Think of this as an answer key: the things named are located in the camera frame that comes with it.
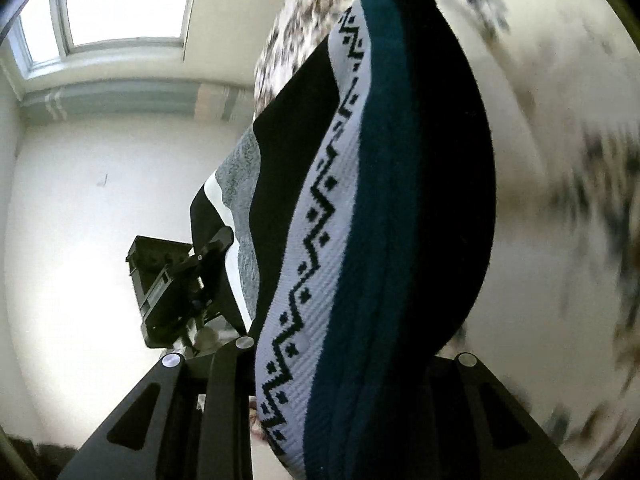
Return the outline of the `black knit patterned sweater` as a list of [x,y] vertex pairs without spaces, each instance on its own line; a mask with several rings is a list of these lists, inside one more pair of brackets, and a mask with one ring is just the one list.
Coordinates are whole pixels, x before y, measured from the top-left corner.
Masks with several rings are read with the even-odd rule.
[[480,291],[494,153],[434,0],[355,0],[198,190],[230,224],[262,429],[297,479],[404,468],[409,398]]

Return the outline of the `floral brown blue blanket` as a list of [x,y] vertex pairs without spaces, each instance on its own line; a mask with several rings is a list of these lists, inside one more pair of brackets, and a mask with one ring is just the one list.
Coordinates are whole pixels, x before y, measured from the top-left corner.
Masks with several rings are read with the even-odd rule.
[[[256,118],[354,1],[285,0],[256,68]],[[427,365],[463,352],[576,479],[613,478],[639,421],[638,54],[606,0],[434,1],[483,100],[494,235],[471,310],[409,398],[404,468],[366,479],[429,479]]]

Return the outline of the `white framed window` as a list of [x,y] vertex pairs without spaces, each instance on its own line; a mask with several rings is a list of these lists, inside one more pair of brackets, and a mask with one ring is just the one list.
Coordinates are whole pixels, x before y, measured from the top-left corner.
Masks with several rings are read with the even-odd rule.
[[22,77],[81,55],[183,56],[194,0],[28,0],[8,41]]

